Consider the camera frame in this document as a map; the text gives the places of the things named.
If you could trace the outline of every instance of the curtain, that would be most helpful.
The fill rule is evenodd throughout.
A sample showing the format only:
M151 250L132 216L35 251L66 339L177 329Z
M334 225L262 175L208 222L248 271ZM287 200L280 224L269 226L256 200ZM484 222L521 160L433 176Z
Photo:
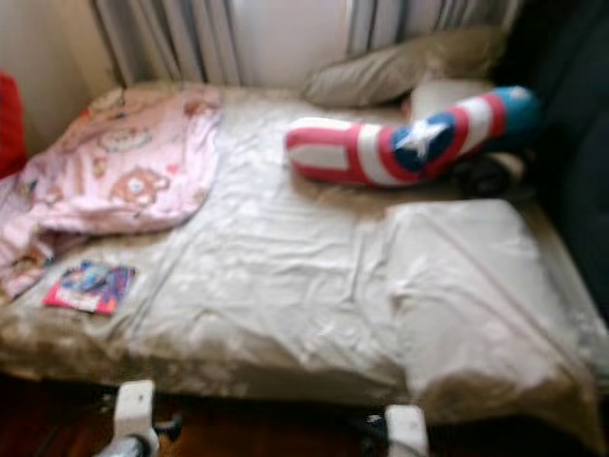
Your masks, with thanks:
M127 85L298 87L348 54L434 30L509 30L525 0L94 0Z

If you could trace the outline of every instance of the red object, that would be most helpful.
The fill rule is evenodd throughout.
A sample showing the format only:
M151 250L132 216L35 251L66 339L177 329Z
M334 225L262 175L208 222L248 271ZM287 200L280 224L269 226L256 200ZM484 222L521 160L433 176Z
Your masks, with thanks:
M28 156L23 108L15 81L0 71L0 178L21 170Z

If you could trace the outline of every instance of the pink blanket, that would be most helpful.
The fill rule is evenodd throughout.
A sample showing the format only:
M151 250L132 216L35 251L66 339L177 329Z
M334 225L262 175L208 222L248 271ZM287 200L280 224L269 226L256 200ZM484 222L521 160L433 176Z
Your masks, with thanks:
M0 181L0 288L13 298L87 235L184 222L205 201L219 94L204 86L116 90L46 152Z

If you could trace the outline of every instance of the mattress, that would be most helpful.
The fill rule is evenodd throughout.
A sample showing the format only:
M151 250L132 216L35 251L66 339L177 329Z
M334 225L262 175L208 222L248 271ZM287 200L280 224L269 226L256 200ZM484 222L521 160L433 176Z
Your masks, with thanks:
M91 240L59 259L0 307L0 369L111 385L152 378L162 391L197 395L406 401L385 291L384 214L401 203L454 199L456 191L354 189L289 173L290 122L331 115L398 124L396 109L329 113L267 89L225 89L224 104L221 166L202 209L170 232ZM542 213L523 212L541 240L554 240L540 245L570 294L582 353L609 380L606 329ZM82 260L137 268L111 318L42 306L52 283Z

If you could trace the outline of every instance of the book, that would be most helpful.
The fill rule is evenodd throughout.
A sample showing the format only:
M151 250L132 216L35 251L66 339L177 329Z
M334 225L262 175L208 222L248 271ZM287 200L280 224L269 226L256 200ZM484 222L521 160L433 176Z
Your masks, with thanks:
M49 307L110 316L123 303L134 278L135 268L84 261L67 270L43 302Z

